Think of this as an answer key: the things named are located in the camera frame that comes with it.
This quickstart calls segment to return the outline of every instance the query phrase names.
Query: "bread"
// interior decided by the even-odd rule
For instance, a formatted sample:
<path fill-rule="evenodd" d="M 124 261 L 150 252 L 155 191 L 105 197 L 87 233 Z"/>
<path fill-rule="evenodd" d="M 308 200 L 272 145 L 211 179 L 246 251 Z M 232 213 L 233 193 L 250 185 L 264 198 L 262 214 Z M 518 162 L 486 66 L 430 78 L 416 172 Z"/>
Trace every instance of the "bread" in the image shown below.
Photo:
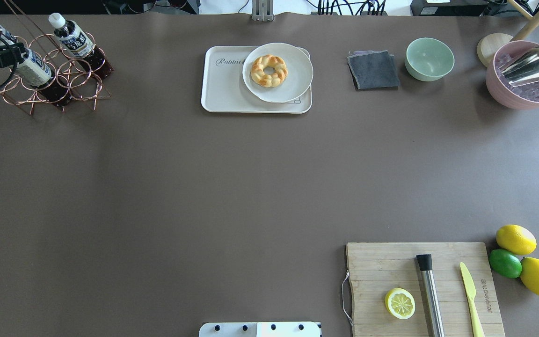
<path fill-rule="evenodd" d="M 273 74 L 266 74 L 263 71 L 268 66 L 274 68 Z M 288 70 L 284 60 L 271 54 L 258 57 L 251 67 L 251 78 L 253 81 L 266 88 L 275 88 L 281 85 L 287 76 Z"/>

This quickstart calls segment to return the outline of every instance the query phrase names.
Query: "cutting board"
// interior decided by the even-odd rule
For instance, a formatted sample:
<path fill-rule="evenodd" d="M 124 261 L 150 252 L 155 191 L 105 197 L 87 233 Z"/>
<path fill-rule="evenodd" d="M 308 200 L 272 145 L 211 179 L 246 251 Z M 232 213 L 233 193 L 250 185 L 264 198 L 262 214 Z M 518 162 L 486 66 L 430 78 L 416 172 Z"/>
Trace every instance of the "cutting board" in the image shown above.
<path fill-rule="evenodd" d="M 486 245 L 451 243 L 348 243 L 347 263 L 353 300 L 353 337 L 428 337 L 430 314 L 416 255 L 432 254 L 434 280 L 446 337 L 473 337 L 459 263 L 471 272 L 477 289 L 475 306 L 486 337 L 505 337 Z M 415 314 L 399 320 L 384 299 L 392 288 L 415 298 Z"/>

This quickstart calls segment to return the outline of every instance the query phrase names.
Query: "bottle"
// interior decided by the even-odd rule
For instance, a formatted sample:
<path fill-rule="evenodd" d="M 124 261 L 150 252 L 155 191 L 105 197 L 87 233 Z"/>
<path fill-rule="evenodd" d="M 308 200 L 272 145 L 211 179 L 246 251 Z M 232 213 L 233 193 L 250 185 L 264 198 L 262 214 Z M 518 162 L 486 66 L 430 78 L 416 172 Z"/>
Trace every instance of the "bottle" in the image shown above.
<path fill-rule="evenodd" d="M 8 44 L 18 43 L 15 36 L 3 26 L 0 26 L 0 37 Z M 70 90 L 58 83 L 58 81 L 66 79 L 58 76 L 58 81 L 56 81 L 55 72 L 51 71 L 51 68 L 43 62 L 41 57 L 31 49 L 25 49 L 26 52 L 23 53 L 22 60 L 18 62 L 16 67 L 16 72 L 22 77 L 24 83 L 43 94 L 51 104 L 57 107 L 63 107 L 72 102 Z"/>
<path fill-rule="evenodd" d="M 103 51 L 81 30 L 76 22 L 66 20 L 60 13 L 49 15 L 49 23 L 55 28 L 53 34 L 76 58 L 83 59 L 90 65 L 90 69 L 101 79 L 111 74 L 113 68 L 105 59 Z M 78 62 L 84 71 L 88 67 L 83 62 Z"/>

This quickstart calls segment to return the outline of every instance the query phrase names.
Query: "yellow knife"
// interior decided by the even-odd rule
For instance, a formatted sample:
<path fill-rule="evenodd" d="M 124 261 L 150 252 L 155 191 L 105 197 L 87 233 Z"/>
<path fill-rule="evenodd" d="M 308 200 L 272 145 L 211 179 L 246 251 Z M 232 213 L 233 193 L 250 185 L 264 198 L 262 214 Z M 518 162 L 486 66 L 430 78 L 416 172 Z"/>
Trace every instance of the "yellow knife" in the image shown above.
<path fill-rule="evenodd" d="M 485 337 L 484 330 L 481 328 L 480 318 L 477 315 L 477 309 L 475 309 L 475 284 L 473 278 L 467 269 L 465 263 L 460 263 L 460 273 L 463 276 L 463 284 L 465 285 L 465 292 L 467 293 L 467 301 L 469 303 L 469 311 L 471 312 L 471 326 L 473 327 L 473 337 Z"/>

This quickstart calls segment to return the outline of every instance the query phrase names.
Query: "gray cloth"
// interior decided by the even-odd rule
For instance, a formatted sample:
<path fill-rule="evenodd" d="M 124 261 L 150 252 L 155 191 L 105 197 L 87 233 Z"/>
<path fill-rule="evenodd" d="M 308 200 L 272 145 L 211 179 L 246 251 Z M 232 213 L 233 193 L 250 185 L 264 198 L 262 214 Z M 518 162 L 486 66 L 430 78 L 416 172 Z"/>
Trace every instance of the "gray cloth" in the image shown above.
<path fill-rule="evenodd" d="M 394 55 L 389 55 L 388 51 L 355 51 L 347 60 L 357 90 L 401 84 L 396 75 Z"/>

